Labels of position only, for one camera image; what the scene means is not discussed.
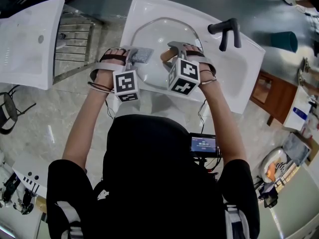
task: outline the cabinet door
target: cabinet door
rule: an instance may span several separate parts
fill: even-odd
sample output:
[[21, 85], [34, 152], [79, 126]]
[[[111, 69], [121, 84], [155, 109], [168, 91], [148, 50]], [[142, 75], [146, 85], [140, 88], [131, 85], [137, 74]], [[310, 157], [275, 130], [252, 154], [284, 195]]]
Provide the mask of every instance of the cabinet door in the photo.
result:
[[296, 91], [297, 86], [260, 71], [250, 100], [284, 123]]

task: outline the phone screen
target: phone screen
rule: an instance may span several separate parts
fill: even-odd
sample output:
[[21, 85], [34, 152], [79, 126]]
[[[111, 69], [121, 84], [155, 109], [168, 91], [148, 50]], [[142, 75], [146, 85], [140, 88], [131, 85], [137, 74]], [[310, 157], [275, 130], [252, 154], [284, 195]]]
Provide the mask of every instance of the phone screen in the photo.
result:
[[204, 138], [204, 137], [192, 137], [191, 151], [216, 153], [216, 139]]

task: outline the forearm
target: forearm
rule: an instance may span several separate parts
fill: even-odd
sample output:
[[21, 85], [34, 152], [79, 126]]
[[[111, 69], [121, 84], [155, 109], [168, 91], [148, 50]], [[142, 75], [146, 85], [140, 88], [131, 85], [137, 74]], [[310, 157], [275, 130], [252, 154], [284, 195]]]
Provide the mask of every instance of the forearm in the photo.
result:
[[108, 94], [90, 89], [73, 124], [62, 159], [71, 160], [85, 169], [97, 117]]
[[209, 105], [224, 165], [233, 159], [246, 160], [245, 147], [234, 117], [217, 81], [201, 87]]

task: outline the black faucet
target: black faucet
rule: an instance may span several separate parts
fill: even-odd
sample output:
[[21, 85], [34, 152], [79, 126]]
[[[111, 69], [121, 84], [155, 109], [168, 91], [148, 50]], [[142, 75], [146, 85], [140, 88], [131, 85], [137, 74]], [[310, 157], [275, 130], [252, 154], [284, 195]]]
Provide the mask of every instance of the black faucet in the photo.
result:
[[222, 32], [223, 36], [221, 38], [221, 43], [219, 46], [220, 51], [225, 51], [227, 48], [228, 41], [228, 31], [232, 30], [234, 32], [234, 46], [236, 48], [241, 48], [239, 24], [236, 18], [230, 18], [227, 21], [223, 21], [217, 24], [211, 24], [208, 26], [208, 32], [211, 34], [217, 34]]

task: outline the black chair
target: black chair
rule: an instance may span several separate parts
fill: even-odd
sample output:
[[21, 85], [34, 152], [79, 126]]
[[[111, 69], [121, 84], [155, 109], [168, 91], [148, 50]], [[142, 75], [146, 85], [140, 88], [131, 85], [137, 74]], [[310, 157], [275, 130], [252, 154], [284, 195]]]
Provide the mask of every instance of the black chair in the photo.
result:
[[[17, 120], [18, 120], [18, 117], [22, 114], [25, 114], [29, 109], [31, 109], [33, 106], [36, 105], [33, 104], [31, 105], [29, 108], [27, 108], [26, 110], [24, 110], [23, 112], [20, 112], [16, 107], [15, 107], [15, 104], [14, 104], [14, 101], [13, 101], [13, 95], [16, 91], [13, 91], [14, 89], [16, 89], [17, 87], [19, 87], [20, 85], [16, 85], [14, 86], [9, 92], [2, 92], [0, 93], [0, 97], [3, 96], [3, 100], [4, 100], [4, 103], [0, 106], [0, 133], [1, 134], [10, 134], [11, 131], [13, 130]], [[4, 113], [4, 110], [3, 110], [3, 107], [5, 107], [6, 109], [6, 112], [7, 114], [9, 115], [9, 117], [7, 118], [5, 113]], [[11, 128], [9, 129], [4, 129], [3, 126], [9, 121], [9, 120], [13, 120], [14, 121], [14, 124]]]

